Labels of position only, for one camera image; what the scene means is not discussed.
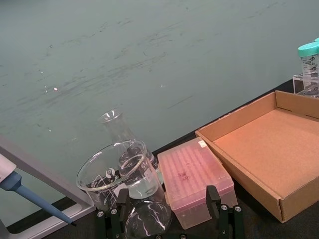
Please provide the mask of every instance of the cardboard box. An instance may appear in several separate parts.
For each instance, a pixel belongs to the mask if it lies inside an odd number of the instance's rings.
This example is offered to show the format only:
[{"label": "cardboard box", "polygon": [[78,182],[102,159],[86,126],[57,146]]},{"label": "cardboard box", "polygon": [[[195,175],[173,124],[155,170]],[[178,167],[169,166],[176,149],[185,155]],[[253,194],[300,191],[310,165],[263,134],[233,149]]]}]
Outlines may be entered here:
[{"label": "cardboard box", "polygon": [[319,99],[276,91],[196,134],[280,222],[319,201]]}]

